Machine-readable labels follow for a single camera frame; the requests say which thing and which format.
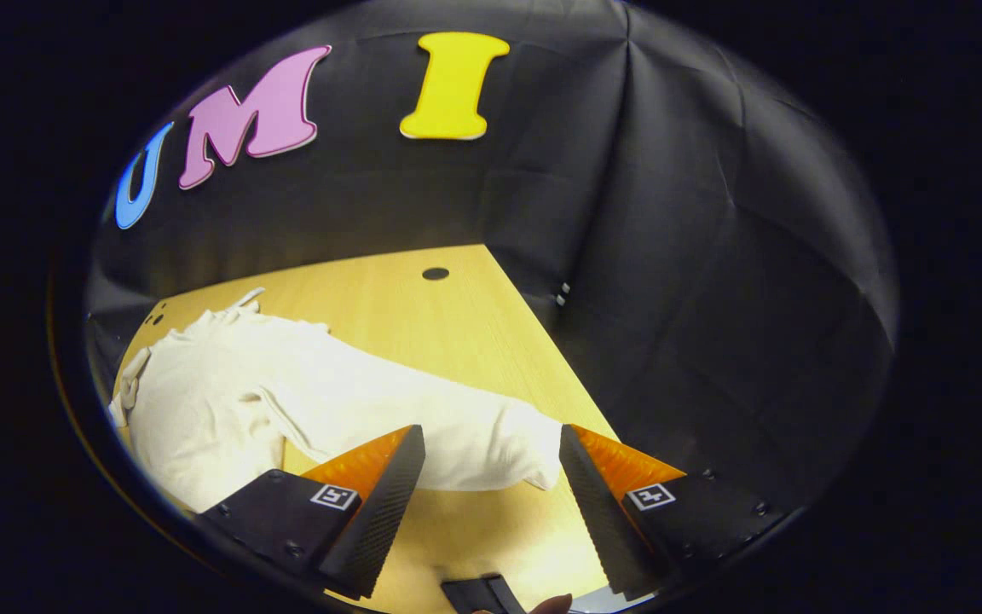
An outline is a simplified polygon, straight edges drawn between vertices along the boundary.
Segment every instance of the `wooden table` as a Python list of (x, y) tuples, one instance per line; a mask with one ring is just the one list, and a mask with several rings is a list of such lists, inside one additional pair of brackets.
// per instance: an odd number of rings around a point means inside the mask
[[(435, 267), (449, 275), (424, 279), (422, 272)], [(262, 314), (327, 322), (332, 335), (366, 352), (518, 397), (560, 422), (615, 438), (483, 245), (311, 264), (170, 297), (153, 308), (124, 361), (204, 310), (225, 310), (253, 287), (268, 288), (257, 297)], [(283, 466), (303, 473), (315, 463), (286, 443)], [(373, 598), (351, 603), (397, 614), (453, 614), (440, 583), (491, 572), (505, 576), (526, 610), (608, 583), (562, 470), (549, 492), (526, 483), (484, 493), (416, 490)]]

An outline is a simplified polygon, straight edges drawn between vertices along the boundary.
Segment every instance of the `pink letter m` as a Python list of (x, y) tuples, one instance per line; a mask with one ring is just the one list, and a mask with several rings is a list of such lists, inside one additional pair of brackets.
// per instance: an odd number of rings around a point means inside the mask
[(330, 51), (328, 45), (314, 47), (281, 60), (260, 78), (245, 102), (237, 100), (229, 85), (199, 101), (188, 113), (192, 129), (180, 189), (199, 186), (215, 170), (214, 160), (207, 157), (207, 141), (223, 164), (237, 162), (253, 119), (257, 135), (245, 148), (252, 157), (288, 152), (312, 141), (316, 124), (305, 119), (305, 94), (313, 67)]

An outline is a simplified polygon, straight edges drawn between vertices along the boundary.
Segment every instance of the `yellow letter i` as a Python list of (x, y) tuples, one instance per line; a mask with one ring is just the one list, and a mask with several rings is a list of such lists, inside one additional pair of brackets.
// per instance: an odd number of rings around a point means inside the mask
[(479, 139), (488, 122), (476, 113), (491, 60), (510, 52), (505, 40), (474, 32), (433, 32), (419, 40), (430, 51), (416, 112), (401, 121), (409, 139)]

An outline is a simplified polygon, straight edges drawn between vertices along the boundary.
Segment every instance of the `white shirt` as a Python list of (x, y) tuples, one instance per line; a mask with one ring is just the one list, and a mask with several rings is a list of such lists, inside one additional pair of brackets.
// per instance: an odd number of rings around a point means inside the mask
[(556, 420), (362, 352), (320, 323), (258, 314), (248, 302), (262, 290), (142, 350), (110, 405), (128, 411), (149, 477), (196, 512), (280, 466), (284, 437), (325, 462), (410, 424), (424, 429), (421, 489), (556, 484)]

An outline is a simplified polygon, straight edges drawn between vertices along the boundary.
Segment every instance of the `black background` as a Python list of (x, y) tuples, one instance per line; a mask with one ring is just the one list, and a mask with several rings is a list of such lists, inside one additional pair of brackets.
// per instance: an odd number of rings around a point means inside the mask
[[(153, 118), (330, 5), (0, 5), (0, 611), (268, 609), (171, 547), (89, 463), (51, 377), (44, 284)], [(833, 125), (880, 197), (904, 301), (892, 384), (850, 469), (677, 610), (982, 611), (982, 4), (643, 5)]]

